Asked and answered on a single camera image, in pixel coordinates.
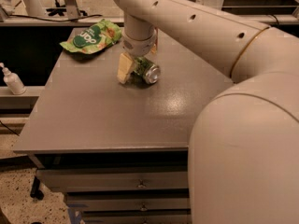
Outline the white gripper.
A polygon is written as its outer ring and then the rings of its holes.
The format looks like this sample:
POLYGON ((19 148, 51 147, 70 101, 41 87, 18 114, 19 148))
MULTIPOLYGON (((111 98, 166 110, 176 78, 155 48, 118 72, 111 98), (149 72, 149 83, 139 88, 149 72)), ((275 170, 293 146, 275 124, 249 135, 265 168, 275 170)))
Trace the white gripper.
POLYGON ((121 84, 125 84, 127 82, 131 73, 135 69, 135 61, 131 56, 142 57, 147 55, 154 47, 156 38, 156 31, 153 31, 153 34, 145 40, 132 39, 125 33, 125 31, 122 31, 122 46, 127 53, 122 53, 119 58, 117 79, 121 84))

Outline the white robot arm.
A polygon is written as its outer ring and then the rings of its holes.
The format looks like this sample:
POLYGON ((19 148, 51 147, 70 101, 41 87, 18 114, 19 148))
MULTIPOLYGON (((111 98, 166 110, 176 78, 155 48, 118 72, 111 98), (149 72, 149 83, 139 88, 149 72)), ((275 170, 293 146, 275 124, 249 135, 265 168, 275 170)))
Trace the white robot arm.
POLYGON ((129 54, 160 29, 234 82, 192 128, 192 224, 299 224, 297 37, 186 0, 114 2, 129 54))

